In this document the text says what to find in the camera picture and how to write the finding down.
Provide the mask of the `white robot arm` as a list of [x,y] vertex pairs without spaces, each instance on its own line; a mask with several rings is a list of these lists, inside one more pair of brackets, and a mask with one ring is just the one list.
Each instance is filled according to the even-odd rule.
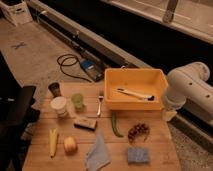
[[161,96],[164,104],[162,119],[170,121],[188,99],[213,115],[213,87],[206,83],[209,77],[210,69],[203,62],[172,69],[166,76],[168,86]]

